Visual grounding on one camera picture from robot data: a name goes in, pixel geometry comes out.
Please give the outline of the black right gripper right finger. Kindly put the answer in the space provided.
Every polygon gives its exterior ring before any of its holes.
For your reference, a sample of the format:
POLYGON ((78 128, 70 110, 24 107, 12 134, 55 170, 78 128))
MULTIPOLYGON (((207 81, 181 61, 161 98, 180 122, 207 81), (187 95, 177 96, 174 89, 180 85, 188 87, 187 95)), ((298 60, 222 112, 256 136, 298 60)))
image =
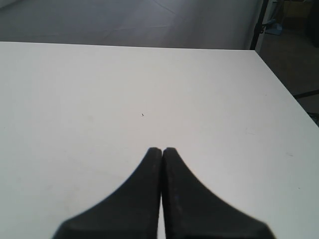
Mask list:
POLYGON ((273 239, 269 227, 224 202, 189 170, 177 150, 162 157, 162 206, 168 239, 273 239))

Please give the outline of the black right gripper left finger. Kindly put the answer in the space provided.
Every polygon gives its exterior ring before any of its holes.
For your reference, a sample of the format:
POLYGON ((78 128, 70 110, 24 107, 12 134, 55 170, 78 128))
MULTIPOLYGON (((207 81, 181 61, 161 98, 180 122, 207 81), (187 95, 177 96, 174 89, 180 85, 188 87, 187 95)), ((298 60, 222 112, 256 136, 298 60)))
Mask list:
POLYGON ((110 196, 64 221, 55 239, 156 239, 161 150, 149 148, 132 175, 110 196))

